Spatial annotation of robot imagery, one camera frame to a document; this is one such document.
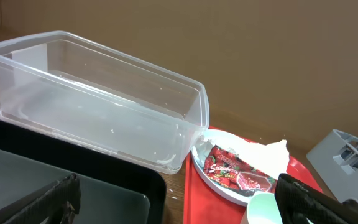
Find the wooden table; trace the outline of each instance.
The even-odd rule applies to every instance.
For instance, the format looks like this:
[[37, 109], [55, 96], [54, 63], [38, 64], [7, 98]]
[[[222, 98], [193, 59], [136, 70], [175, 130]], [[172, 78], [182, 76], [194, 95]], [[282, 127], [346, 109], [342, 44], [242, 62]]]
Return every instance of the wooden table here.
[[[21, 35], [0, 27], [0, 41], [19, 37], [19, 36]], [[264, 144], [268, 142], [276, 141], [275, 139], [269, 139], [268, 134], [265, 134], [262, 129], [255, 129], [254, 127], [237, 123], [233, 120], [233, 118], [227, 117], [224, 114], [220, 116], [219, 114], [215, 113], [214, 116], [211, 116], [211, 125], [235, 133], [244, 138], [259, 141]], [[288, 150], [290, 151], [290, 154], [293, 157], [297, 158], [310, 170], [310, 172], [315, 177], [317, 183], [320, 185], [324, 193], [330, 197], [333, 197], [332, 193], [329, 191], [323, 180], [320, 178], [320, 176], [313, 169], [309, 161], [306, 159], [305, 155], [307, 152], [295, 148], [288, 148]], [[186, 174], [185, 162], [183, 163], [182, 168], [179, 170], [177, 174], [175, 175], [161, 174], [167, 183], [167, 196], [165, 201], [164, 223], [173, 223], [173, 224], [183, 223], [185, 174]]]

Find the red snack package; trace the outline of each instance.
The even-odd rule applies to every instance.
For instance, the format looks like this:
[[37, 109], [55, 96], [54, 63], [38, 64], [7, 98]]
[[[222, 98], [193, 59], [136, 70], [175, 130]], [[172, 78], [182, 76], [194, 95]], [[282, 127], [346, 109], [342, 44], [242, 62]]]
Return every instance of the red snack package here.
[[273, 177], [219, 146], [214, 146], [206, 158], [204, 173], [219, 185], [244, 196], [252, 196], [256, 191], [274, 192], [276, 184]]

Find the clear plastic container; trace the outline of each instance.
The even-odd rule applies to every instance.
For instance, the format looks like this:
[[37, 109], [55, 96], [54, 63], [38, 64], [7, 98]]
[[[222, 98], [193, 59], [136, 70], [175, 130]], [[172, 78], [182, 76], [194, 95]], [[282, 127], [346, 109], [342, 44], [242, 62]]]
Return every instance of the clear plastic container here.
[[0, 103], [57, 138], [168, 174], [209, 126], [200, 82], [62, 31], [0, 42]]

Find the red plastic tray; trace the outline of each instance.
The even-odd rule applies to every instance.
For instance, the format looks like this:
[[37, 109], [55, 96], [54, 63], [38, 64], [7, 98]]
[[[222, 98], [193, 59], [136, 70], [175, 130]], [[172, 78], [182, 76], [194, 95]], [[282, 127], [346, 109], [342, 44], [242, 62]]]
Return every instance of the red plastic tray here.
[[[294, 157], [290, 156], [287, 173], [323, 192], [309, 170]], [[213, 224], [241, 222], [246, 208], [222, 198], [198, 175], [194, 168], [191, 154], [186, 158], [185, 207], [183, 209], [184, 224]]]

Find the brown cardboard backdrop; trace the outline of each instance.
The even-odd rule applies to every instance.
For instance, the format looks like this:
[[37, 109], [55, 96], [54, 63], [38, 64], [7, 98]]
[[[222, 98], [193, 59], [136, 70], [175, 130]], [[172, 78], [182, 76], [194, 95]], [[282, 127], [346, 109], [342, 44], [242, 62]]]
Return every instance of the brown cardboard backdrop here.
[[202, 82], [211, 124], [308, 151], [358, 136], [358, 1], [2, 0], [23, 34], [65, 30]]

